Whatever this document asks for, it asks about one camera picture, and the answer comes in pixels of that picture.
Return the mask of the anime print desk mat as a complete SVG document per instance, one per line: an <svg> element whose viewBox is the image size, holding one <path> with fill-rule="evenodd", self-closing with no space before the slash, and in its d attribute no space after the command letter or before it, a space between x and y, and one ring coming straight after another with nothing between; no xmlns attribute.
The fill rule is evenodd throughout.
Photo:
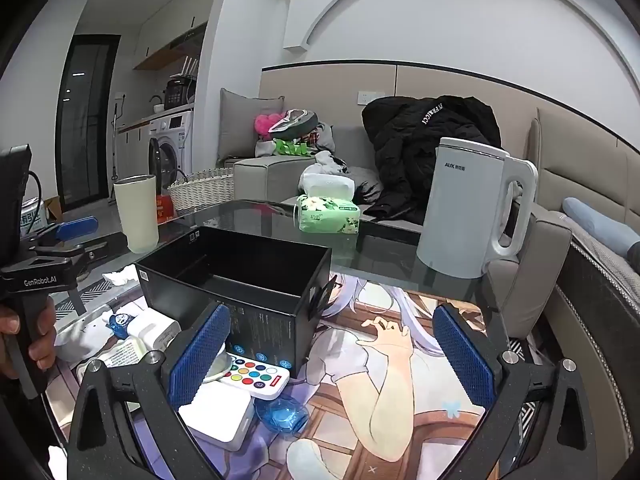
<svg viewBox="0 0 640 480"><path fill-rule="evenodd" d="M85 371L74 411L67 474L72 479L436 479L458 460L491 408L472 403L434 336L433 314L452 304L487 337L497 361L497 399L506 345L487 280L470 301L422 309L413 294L386 292L371 308L367 284L343 276L342 288L314 336L303 366L280 396L304 404L309 420L297 436L275 434L255 411L239 451L198 440L167 401L167 350ZM201 385L230 370L219 350Z"/></svg>

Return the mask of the white washing machine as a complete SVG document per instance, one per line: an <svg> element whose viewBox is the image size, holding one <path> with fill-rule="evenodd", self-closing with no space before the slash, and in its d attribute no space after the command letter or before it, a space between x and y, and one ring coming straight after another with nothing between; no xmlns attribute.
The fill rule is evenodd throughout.
<svg viewBox="0 0 640 480"><path fill-rule="evenodd" d="M149 173L156 177L160 194L192 174L192 116L192 108L186 108L150 122Z"/></svg>

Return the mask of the blue bottle white cap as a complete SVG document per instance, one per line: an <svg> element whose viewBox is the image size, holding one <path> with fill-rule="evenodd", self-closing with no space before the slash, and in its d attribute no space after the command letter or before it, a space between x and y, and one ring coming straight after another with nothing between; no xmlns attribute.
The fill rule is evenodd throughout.
<svg viewBox="0 0 640 480"><path fill-rule="evenodd" d="M255 411L260 422L275 434L297 436L309 420L306 406L290 396L270 401L256 399Z"/></svg>

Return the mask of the blue eye drop bottle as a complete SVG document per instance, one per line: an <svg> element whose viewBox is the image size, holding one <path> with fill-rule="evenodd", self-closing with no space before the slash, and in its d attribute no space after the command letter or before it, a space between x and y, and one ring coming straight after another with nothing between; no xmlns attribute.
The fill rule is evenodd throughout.
<svg viewBox="0 0 640 480"><path fill-rule="evenodd" d="M108 319L107 327L116 338L124 340L129 336L128 326L133 320L134 316L127 312L113 313Z"/></svg>

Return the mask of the white power adapter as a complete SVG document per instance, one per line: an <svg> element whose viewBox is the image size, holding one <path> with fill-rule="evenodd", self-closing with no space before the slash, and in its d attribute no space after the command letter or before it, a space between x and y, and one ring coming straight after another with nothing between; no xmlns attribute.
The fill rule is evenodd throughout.
<svg viewBox="0 0 640 480"><path fill-rule="evenodd" d="M140 339L146 350L165 351L181 332L181 328L172 318L144 312L128 324L127 332L130 336Z"/></svg>

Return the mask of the white electric kettle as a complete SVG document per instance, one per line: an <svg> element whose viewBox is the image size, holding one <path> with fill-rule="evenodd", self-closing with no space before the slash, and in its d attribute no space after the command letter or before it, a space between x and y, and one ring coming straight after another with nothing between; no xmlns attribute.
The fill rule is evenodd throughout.
<svg viewBox="0 0 640 480"><path fill-rule="evenodd" d="M521 250L538 183L536 166L500 148L442 138L416 256L454 278L479 278Z"/></svg>

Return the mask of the white wicker basket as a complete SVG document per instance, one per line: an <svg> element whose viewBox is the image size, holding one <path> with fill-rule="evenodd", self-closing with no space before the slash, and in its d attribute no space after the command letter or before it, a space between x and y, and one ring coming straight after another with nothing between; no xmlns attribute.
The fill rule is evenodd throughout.
<svg viewBox="0 0 640 480"><path fill-rule="evenodd" d="M234 172L232 168L199 171L177 180L167 191L178 211L227 203L234 199Z"/></svg>

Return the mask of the grey sofa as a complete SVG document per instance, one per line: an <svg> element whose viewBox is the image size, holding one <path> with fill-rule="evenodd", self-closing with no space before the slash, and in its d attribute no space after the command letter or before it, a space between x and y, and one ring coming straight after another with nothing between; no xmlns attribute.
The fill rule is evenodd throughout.
<svg viewBox="0 0 640 480"><path fill-rule="evenodd" d="M264 70L259 96L316 112L332 128L336 157L351 174L381 191L385 185L356 102L362 82L385 90L476 90L506 127L506 144L515 148L514 156L481 148L478 142L449 145L442 153L447 166L441 179L462 180L454 198L462 206L452 217L462 226L483 211L492 213L489 228L480 234L483 266L498 287L496 297L511 335L530 332L551 295L551 280L560 272L549 252L564 247L566 237L551 214L564 198L575 197L638 230L638 153L589 119L524 90L436 68L320 63ZM537 181L537 193L528 205L529 226L518 233L523 252L496 255L497 229L506 222L506 188L530 179ZM470 202L462 204L466 198Z"/></svg>

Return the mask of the white square box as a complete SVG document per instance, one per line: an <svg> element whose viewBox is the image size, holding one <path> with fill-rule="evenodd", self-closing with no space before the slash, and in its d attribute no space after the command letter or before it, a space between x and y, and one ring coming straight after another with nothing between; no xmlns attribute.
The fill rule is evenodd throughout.
<svg viewBox="0 0 640 480"><path fill-rule="evenodd" d="M246 389L225 382L201 385L190 404L178 409L198 440L239 451L254 417L254 402Z"/></svg>

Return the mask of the grey cushion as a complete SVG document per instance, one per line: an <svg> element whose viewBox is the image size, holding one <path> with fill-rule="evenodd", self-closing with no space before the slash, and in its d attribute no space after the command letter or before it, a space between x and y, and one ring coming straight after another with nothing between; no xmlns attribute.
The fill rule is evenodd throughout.
<svg viewBox="0 0 640 480"><path fill-rule="evenodd" d="M258 134L254 122L259 115L284 111L284 96L274 99L248 98L220 89L217 162L230 158L252 158Z"/></svg>

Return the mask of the black puffer jacket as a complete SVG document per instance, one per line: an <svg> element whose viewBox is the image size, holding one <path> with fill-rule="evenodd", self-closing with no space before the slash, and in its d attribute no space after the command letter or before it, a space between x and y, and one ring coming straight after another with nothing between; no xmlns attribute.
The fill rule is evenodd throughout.
<svg viewBox="0 0 640 480"><path fill-rule="evenodd" d="M492 108L472 96L386 96L367 104L361 118L382 185L366 210L376 220L424 221L442 138L502 147Z"/></svg>

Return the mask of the pink plush toy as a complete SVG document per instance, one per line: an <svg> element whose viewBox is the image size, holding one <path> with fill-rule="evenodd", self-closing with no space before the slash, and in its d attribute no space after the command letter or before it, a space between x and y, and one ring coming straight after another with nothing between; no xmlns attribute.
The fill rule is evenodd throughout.
<svg viewBox="0 0 640 480"><path fill-rule="evenodd" d="M254 130L260 140L270 140L270 129L284 117L284 113L260 114L254 120Z"/></svg>

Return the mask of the green tissue pack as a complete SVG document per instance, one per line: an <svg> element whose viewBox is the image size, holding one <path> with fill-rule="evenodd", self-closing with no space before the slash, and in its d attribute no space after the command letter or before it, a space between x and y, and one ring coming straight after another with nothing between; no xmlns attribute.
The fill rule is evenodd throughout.
<svg viewBox="0 0 640 480"><path fill-rule="evenodd" d="M305 233L357 234L360 208L350 200L301 195L297 197L293 218Z"/></svg>

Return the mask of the black cardboard box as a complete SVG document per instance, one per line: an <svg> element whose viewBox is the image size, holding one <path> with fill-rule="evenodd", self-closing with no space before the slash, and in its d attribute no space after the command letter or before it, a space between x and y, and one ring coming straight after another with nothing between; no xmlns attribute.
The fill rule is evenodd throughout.
<svg viewBox="0 0 640 480"><path fill-rule="evenodd" d="M216 301L227 348L297 374L328 306L331 249L200 226L136 263L149 307L184 330Z"/></svg>

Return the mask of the white remote colourful buttons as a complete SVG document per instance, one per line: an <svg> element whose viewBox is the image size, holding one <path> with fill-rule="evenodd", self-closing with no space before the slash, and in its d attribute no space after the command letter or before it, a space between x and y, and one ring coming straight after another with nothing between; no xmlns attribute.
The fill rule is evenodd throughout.
<svg viewBox="0 0 640 480"><path fill-rule="evenodd" d="M240 388L253 398L272 401L277 399L288 385L291 375L287 368L262 361L254 361L246 356L229 354L230 370L218 382Z"/></svg>

